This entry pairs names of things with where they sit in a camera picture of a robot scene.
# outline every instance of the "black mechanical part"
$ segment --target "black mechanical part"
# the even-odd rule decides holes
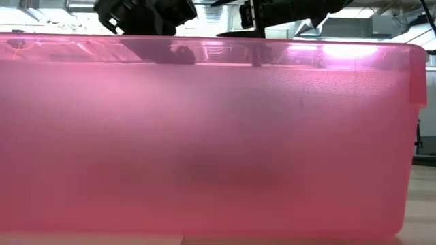
[[[297,20],[311,19],[317,27],[327,14],[341,11],[353,0],[250,0],[239,8],[241,25],[244,29],[255,28],[254,33],[238,32],[241,37],[262,37],[263,29]],[[230,0],[218,0],[211,6],[227,4]],[[222,33],[220,36],[235,36]]]
[[[420,123],[421,123],[421,120],[418,120],[418,124],[416,125],[416,141],[415,141],[416,152],[415,152],[415,154],[417,154],[417,155],[420,154],[420,149],[424,147],[424,143],[422,142],[422,139],[421,139]]]
[[[125,35],[175,35],[197,16],[191,0],[99,0],[93,9],[107,29]]]

